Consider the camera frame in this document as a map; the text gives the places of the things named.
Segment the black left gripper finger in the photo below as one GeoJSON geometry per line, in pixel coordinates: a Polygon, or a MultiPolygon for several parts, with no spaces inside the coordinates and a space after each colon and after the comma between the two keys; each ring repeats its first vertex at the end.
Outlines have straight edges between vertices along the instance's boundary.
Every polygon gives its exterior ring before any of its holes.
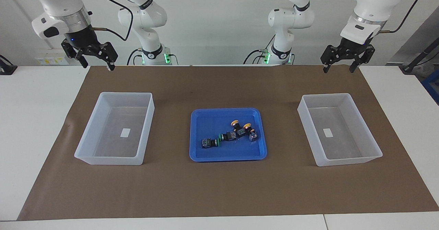
{"type": "Polygon", "coordinates": [[[323,64],[323,72],[328,73],[330,67],[334,63],[339,62],[342,59],[343,59],[343,49],[340,47],[328,45],[320,57],[320,61],[323,64]]]}
{"type": "Polygon", "coordinates": [[[353,63],[350,66],[350,72],[354,73],[354,71],[358,68],[358,66],[369,63],[374,53],[375,53],[375,47],[367,46],[361,56],[354,55],[353,63]]]}

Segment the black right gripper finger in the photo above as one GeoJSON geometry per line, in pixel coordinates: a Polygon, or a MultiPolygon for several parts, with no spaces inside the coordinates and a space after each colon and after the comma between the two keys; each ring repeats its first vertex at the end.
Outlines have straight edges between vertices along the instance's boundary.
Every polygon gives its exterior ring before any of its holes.
{"type": "Polygon", "coordinates": [[[98,59],[105,61],[109,71],[114,71],[118,54],[110,42],[99,44],[95,47],[93,49],[93,55],[98,59]]]}
{"type": "Polygon", "coordinates": [[[84,69],[86,69],[89,66],[88,62],[83,56],[83,51],[81,49],[79,49],[79,51],[76,51],[69,42],[62,42],[62,48],[68,58],[72,58],[79,61],[79,63],[84,69]]]}

